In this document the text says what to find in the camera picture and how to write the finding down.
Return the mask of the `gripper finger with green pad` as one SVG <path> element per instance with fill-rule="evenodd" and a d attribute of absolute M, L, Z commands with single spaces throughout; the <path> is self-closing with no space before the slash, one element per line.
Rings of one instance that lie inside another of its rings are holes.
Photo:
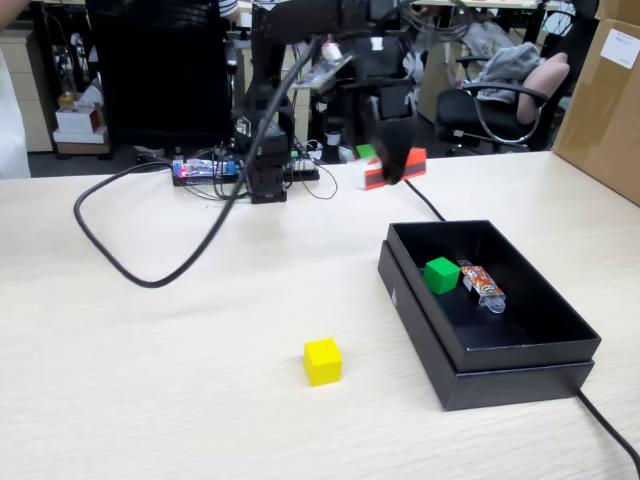
<path fill-rule="evenodd" d="M 380 121 L 379 99 L 374 95 L 358 94 L 355 101 L 355 142 L 360 158 L 377 156 Z"/>

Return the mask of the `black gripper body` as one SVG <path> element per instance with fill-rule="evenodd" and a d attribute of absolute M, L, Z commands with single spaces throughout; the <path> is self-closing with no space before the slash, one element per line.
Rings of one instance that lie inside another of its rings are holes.
<path fill-rule="evenodd" d="M 349 118 L 414 118 L 415 61 L 408 33 L 361 30 L 349 38 L 349 49 Z"/>

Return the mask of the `black hooded gripper finger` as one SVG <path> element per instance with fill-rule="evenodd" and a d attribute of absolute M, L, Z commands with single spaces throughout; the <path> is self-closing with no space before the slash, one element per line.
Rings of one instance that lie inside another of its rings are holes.
<path fill-rule="evenodd" d="M 376 123 L 372 146 L 381 162 L 383 179 L 387 184 L 397 184 L 404 176 L 407 157 L 414 143 L 414 134 L 414 117 Z"/>

